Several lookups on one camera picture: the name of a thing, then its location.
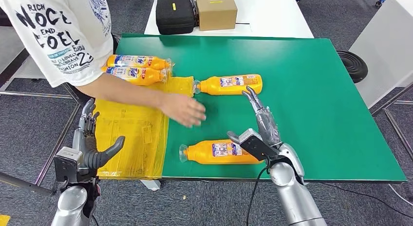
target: green table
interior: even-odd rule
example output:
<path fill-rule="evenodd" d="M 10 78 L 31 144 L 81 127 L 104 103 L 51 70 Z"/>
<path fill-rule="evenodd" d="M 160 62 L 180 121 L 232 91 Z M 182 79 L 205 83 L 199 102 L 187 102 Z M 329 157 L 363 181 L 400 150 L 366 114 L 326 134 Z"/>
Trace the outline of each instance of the green table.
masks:
<path fill-rule="evenodd" d="M 296 150 L 306 181 L 406 181 L 328 39 L 124 35 L 116 52 L 172 58 L 175 76 L 198 80 L 261 74 L 260 98 L 270 106 L 282 140 Z M 193 129 L 170 121 L 163 177 L 255 179 L 264 164 L 179 161 L 181 144 L 227 139 L 228 130 L 257 130 L 244 96 L 195 98 L 205 105 L 207 120 Z"/>

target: robotic arm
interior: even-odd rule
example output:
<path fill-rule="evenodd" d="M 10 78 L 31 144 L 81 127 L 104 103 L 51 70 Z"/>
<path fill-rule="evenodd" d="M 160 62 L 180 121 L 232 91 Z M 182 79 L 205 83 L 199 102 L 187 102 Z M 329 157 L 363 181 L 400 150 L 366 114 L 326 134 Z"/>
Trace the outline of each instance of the robotic arm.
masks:
<path fill-rule="evenodd" d="M 125 137 L 120 136 L 106 151 L 97 151 L 94 132 L 99 114 L 92 115 L 94 108 L 94 100 L 90 99 L 75 130 L 73 148 L 63 147 L 54 156 L 56 180 L 64 183 L 52 226 L 89 225 L 94 202 L 100 196 L 97 169 L 114 157 L 125 142 Z"/>
<path fill-rule="evenodd" d="M 228 137 L 258 160 L 267 160 L 289 226 L 327 226 L 310 192 L 304 185 L 304 169 L 294 149 L 282 142 L 269 107 L 264 107 L 249 86 L 243 94 L 254 109 L 259 133 L 246 130 Z"/>

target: plastic bottle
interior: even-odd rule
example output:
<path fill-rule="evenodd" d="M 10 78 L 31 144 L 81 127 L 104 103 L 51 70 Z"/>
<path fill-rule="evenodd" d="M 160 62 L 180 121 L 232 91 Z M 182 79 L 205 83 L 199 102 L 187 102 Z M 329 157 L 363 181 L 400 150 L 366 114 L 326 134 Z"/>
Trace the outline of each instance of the plastic bottle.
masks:
<path fill-rule="evenodd" d="M 161 59 L 156 56 L 124 56 L 111 55 L 108 58 L 109 67 L 150 67 L 155 70 L 171 68 L 171 59 Z"/>
<path fill-rule="evenodd" d="M 263 80 L 258 74 L 212 76 L 204 81 L 194 81 L 193 91 L 195 94 L 204 92 L 211 95 L 242 94 L 242 91 L 245 91 L 246 85 L 259 94 L 263 89 Z"/>
<path fill-rule="evenodd" d="M 138 86 L 149 86 L 155 82 L 166 82 L 168 79 L 167 71 L 155 70 L 152 68 L 137 67 L 102 67 L 102 71 L 129 81 Z"/>
<path fill-rule="evenodd" d="M 200 164 L 259 164 L 262 162 L 229 139 L 203 141 L 189 147 L 181 145 L 179 159 L 181 162 L 192 160 Z"/>

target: black cable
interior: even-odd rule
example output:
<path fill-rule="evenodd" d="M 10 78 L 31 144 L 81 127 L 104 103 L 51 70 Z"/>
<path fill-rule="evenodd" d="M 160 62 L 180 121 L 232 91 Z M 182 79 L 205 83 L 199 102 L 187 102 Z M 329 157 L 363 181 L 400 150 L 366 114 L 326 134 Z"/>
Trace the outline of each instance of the black cable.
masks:
<path fill-rule="evenodd" d="M 402 215 L 404 215 L 404 216 L 406 216 L 406 217 L 409 217 L 409 218 L 413 219 L 413 216 L 407 215 L 407 214 L 405 214 L 405 213 L 403 213 L 403 212 L 401 212 L 401 211 L 398 211 L 398 210 L 394 209 L 394 208 L 391 207 L 389 204 L 385 203 L 383 200 L 381 200 L 381 199 L 379 199 L 379 198 L 376 198 L 376 197 L 374 197 L 374 196 L 371 196 L 371 195 L 368 195 L 368 194 L 364 194 L 364 193 L 358 193 L 358 192 L 355 192 L 355 191 L 352 191 L 352 190 L 344 189 L 344 188 L 341 188 L 341 187 L 338 187 L 338 186 L 335 186 L 335 185 L 330 185 L 330 184 L 327 184 L 327 183 L 322 183 L 322 184 L 324 184 L 324 185 L 326 185 L 326 186 L 336 187 L 336 188 L 338 188 L 338 189 L 340 189 L 340 190 L 347 191 L 347 192 L 350 192 L 350 193 L 355 193 L 355 194 L 358 194 L 358 195 L 362 195 L 362 196 L 367 196 L 367 197 L 374 198 L 374 199 L 380 201 L 381 203 L 383 203 L 384 205 L 386 205 L 388 208 L 394 210 L 395 212 L 397 212 L 397 213 L 399 213 L 399 214 L 402 214 Z"/>
<path fill-rule="evenodd" d="M 96 226 L 99 226 L 99 224 L 97 223 L 96 218 L 94 217 L 94 215 L 92 215 L 92 219 L 94 220 L 94 223 L 96 224 Z"/>
<path fill-rule="evenodd" d="M 255 190 L 257 189 L 257 185 L 258 185 L 258 180 L 261 178 L 261 175 L 263 174 L 263 172 L 265 170 L 267 170 L 268 173 L 268 168 L 270 166 L 270 158 L 268 157 L 268 155 L 266 155 L 266 159 L 267 159 L 267 166 L 265 166 L 265 168 L 263 168 L 260 171 L 260 174 L 258 174 L 257 180 L 255 181 L 255 185 L 254 185 L 254 189 L 252 190 L 252 194 L 251 194 L 251 199 L 249 200 L 249 204 L 248 204 L 248 212 L 246 213 L 246 226 L 248 226 L 248 222 L 249 222 L 249 211 L 251 210 L 251 205 L 252 205 L 252 200 L 254 199 L 254 195 L 255 195 Z"/>

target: brown box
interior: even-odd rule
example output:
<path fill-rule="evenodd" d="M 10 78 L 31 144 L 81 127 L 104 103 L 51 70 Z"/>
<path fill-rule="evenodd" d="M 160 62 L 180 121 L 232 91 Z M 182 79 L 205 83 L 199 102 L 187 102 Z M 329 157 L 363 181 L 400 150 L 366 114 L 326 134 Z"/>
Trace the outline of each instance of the brown box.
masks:
<path fill-rule="evenodd" d="M 234 29 L 237 5 L 234 0 L 196 0 L 199 13 L 199 29 Z"/>

